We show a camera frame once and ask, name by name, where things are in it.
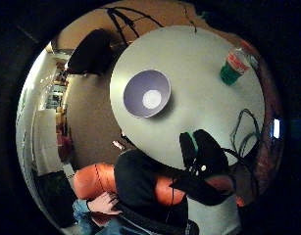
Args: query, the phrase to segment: purple bowl rim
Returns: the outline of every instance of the purple bowl rim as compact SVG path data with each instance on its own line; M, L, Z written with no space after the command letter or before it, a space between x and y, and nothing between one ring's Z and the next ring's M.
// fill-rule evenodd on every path
M136 116L136 115L132 114L132 113L127 109L127 107L126 107L126 105L125 105L125 101L124 101L124 94L125 94L125 90L126 90L128 84L129 84L129 83L130 83L130 82L131 82L138 74L140 74L140 73L142 73L142 72L145 72L145 71L157 71L157 72L161 73L161 74L164 76L164 78L167 80L168 84L169 84L169 94L168 94L167 101L165 102L165 104L164 104L164 105L162 106L162 108L161 108L160 110L158 110L156 113L153 113L152 115L149 115L149 116ZM170 101L170 98L171 98L171 93L172 93L171 82L170 82L169 78L168 78L165 74L163 74L163 73L162 73L161 71L159 71L159 70L142 70L142 71L138 72L137 74L135 74L135 75L128 81L128 83L126 84L125 89L124 89L124 92L123 92L123 94L122 94L122 101L123 101L123 105L124 105L125 109L126 109L126 110L128 111L128 113L129 113L130 115L132 115L133 117L135 117L135 118L150 118L150 117L152 117L152 116L158 114L160 111L162 111L162 110L167 106L167 104L168 104L168 102Z

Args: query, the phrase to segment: brown floor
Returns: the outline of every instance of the brown floor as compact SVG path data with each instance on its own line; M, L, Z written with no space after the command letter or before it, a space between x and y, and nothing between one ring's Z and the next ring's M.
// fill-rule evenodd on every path
M121 152L112 142L121 138L111 108L110 80L112 68L101 76L72 75L68 104L68 125L75 147L72 163L75 169L105 162L114 164Z

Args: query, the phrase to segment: black chair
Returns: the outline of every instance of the black chair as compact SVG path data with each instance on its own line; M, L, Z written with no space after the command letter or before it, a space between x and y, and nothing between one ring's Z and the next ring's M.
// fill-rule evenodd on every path
M159 222L150 218L147 218L135 211L132 211L122 203L116 205L120 213L120 218L134 225L141 230L146 229L150 235L199 235L199 227L194 222L188 219L187 227L176 227L167 223Z
M104 29L91 31L75 48L69 61L68 73L102 74L113 59L110 35Z

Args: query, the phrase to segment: bowl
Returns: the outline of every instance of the bowl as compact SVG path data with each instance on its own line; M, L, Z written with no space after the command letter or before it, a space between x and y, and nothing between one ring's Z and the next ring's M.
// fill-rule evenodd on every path
M162 111L171 96L168 78L157 70L144 70L126 85L124 105L136 118L150 118Z

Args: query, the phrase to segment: white table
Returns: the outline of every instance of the white table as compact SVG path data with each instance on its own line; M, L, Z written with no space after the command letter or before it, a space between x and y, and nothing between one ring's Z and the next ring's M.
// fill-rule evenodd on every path
M150 31L129 45L117 61L110 85L115 118L127 137L151 158L183 168L178 137L181 132L202 128L224 148L232 148L229 135L239 112L249 109L260 128L264 121L264 98L252 69L232 86L219 76L232 45L213 32L191 26L169 26ZM136 118L124 106L125 86L141 71L156 70L171 82L172 99L159 114ZM242 139L254 131L253 121L245 116L236 135ZM247 154L255 144L251 139ZM230 165L236 159L227 155Z

